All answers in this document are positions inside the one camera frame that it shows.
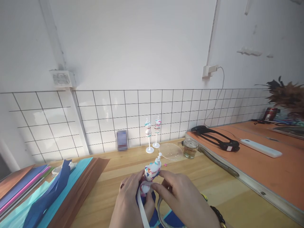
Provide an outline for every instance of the cord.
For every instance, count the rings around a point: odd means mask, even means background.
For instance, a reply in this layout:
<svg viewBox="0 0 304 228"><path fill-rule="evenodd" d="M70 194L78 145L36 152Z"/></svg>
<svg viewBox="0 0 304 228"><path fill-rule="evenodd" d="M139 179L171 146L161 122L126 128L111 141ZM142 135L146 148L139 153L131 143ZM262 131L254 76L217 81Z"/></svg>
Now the cord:
<svg viewBox="0 0 304 228"><path fill-rule="evenodd" d="M219 66L218 68L221 68L221 69L222 69L222 71L223 71L223 84L222 84L222 88L221 88L221 91L219 92L218 97L216 97L215 105L214 105L214 108L213 108L212 112L210 112L210 113L209 113L209 115L208 115L208 116L205 118L205 120L204 120L204 125L205 125L205 126L207 126L207 125L205 124L206 119L207 119L207 118L210 116L210 114L211 114L211 113L214 113L214 109L215 109L215 106L216 106L216 104L217 104L217 102L218 102L218 98L220 97L220 95L221 95L221 93L222 93L222 90L223 90L223 87L224 87L224 82L225 82L225 72L224 72L223 67Z"/></svg>

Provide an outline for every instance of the headphones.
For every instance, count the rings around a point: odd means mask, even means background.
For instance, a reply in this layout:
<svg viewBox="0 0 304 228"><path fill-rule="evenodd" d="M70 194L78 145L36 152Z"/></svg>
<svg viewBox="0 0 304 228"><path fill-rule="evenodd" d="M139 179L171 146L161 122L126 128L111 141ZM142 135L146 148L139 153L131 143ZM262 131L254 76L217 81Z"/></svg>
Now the headphones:
<svg viewBox="0 0 304 228"><path fill-rule="evenodd" d="M207 128L206 126L196 126L194 128L191 129L191 132L195 132L198 136L202 137L203 139L219 146L222 150L225 150L225 151L232 151L232 152L237 152L240 147L239 147L239 142L238 141L235 141L235 140L232 140L230 138L228 138L227 136L215 131L215 130L212 130L212 129L209 129ZM216 133L216 134L219 134L220 136L226 138L229 140L229 142L222 142L220 141L219 139L213 137L213 136L210 136L210 135L207 135L206 133ZM204 136L208 137L208 138L211 138L211 139L214 139L215 141L217 141L218 143L216 142L213 142L211 141L210 139L204 137Z"/></svg>

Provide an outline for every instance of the hand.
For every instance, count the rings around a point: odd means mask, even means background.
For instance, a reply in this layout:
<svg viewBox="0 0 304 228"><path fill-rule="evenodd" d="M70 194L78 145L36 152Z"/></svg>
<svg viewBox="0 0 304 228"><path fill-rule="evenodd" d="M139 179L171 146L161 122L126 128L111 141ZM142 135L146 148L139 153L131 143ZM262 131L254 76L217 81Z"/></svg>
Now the hand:
<svg viewBox="0 0 304 228"><path fill-rule="evenodd" d="M220 228L219 220L191 180L184 174L161 170L162 184L151 187L165 200L176 216L188 228Z"/></svg>
<svg viewBox="0 0 304 228"><path fill-rule="evenodd" d="M137 174L132 174L130 177L125 178L120 186L114 211L112 214L110 228L127 228L135 227L142 228L143 222L140 215L138 205L136 203L137 188L140 180L143 180L144 170ZM149 192L144 206L148 221L151 220L155 203L152 195Z"/></svg>

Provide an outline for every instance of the person's right hand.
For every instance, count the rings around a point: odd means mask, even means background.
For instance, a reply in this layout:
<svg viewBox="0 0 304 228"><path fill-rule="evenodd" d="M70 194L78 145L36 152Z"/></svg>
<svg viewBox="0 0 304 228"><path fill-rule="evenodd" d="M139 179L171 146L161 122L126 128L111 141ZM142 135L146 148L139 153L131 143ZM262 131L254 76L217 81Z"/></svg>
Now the person's right hand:
<svg viewBox="0 0 304 228"><path fill-rule="evenodd" d="M161 170L162 184L151 187L165 200L188 228L220 228L219 220L191 180L184 174Z"/></svg>

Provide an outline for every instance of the wooden table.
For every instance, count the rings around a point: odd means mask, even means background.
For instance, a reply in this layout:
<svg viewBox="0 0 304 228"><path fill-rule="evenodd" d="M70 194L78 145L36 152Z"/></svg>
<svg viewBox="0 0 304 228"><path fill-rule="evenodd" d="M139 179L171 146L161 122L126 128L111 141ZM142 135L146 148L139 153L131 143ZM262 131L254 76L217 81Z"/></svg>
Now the wooden table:
<svg viewBox="0 0 304 228"><path fill-rule="evenodd" d="M182 140L174 140L171 143L177 144ZM130 174L143 169L158 155L157 149L154 153L147 154L146 147L140 146L126 152L110 152L93 156L107 158L110 161L83 203L72 228L109 226L120 182ZM162 166L163 170L186 174L199 191L208 197L208 203L216 206L224 219L235 228L300 227L240 180L199 152L193 160L183 157L180 161L169 161L162 158L161 162L167 163L167 167ZM57 161L51 165L61 163L62 161ZM155 178L155 182L158 183L162 180L162 177Z"/></svg>

